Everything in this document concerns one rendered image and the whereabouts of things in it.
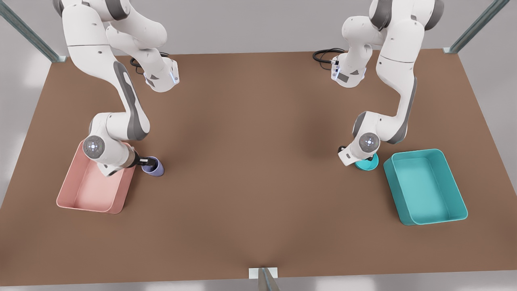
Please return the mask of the purple cup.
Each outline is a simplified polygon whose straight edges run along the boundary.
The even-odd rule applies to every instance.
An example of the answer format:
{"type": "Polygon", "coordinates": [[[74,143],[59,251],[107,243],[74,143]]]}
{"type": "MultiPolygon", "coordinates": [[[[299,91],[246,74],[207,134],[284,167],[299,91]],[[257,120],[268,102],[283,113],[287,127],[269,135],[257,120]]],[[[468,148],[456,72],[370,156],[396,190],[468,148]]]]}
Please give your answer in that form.
{"type": "Polygon", "coordinates": [[[154,177],[160,177],[164,174],[164,168],[161,164],[160,160],[158,160],[155,157],[146,157],[147,162],[144,162],[144,164],[141,165],[142,170],[147,173],[148,175],[154,176],[154,177]]]}

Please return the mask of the teal bowl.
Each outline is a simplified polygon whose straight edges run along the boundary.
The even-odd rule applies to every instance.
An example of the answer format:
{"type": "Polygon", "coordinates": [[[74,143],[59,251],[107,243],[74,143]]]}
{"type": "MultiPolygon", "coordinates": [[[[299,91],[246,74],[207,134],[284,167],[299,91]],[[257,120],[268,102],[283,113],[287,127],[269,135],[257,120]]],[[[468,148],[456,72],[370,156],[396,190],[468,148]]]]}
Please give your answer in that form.
{"type": "Polygon", "coordinates": [[[378,155],[375,153],[372,157],[367,158],[366,160],[360,160],[355,162],[354,165],[364,171],[374,170],[379,164],[378,155]]]}

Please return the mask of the pink box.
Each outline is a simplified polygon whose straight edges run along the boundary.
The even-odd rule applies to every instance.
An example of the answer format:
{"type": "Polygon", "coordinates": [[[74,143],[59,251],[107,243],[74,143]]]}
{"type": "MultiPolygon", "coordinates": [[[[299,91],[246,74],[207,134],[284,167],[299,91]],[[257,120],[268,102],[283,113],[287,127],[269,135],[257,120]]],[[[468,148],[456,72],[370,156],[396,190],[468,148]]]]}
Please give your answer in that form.
{"type": "Polygon", "coordinates": [[[122,211],[135,168],[104,176],[97,163],[76,149],[57,197],[57,206],[67,209],[118,214],[122,211]]]}

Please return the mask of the silver frame post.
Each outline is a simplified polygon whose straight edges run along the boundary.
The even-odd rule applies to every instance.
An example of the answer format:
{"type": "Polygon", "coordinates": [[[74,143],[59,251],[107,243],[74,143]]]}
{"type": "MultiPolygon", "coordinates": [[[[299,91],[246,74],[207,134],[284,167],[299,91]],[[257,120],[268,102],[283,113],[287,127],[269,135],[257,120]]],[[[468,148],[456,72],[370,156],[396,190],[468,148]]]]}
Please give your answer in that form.
{"type": "Polygon", "coordinates": [[[3,0],[0,0],[0,16],[38,49],[52,63],[64,63],[66,56],[58,55],[44,42],[3,0]]]}
{"type": "Polygon", "coordinates": [[[249,268],[249,279],[257,279],[258,291],[280,291],[276,282],[278,278],[277,267],[272,268],[249,268]]]}
{"type": "Polygon", "coordinates": [[[493,0],[450,47],[442,48],[443,53],[447,55],[458,54],[509,2],[510,0],[493,0]]]}

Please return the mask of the teal box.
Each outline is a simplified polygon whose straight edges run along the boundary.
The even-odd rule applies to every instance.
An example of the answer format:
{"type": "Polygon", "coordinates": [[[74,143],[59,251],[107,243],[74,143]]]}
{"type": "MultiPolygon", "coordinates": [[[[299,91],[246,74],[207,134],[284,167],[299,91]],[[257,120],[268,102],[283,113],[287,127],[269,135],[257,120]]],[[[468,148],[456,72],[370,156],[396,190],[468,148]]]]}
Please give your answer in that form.
{"type": "Polygon", "coordinates": [[[383,168],[403,225],[467,219],[467,207],[441,150],[398,152],[383,168]]]}

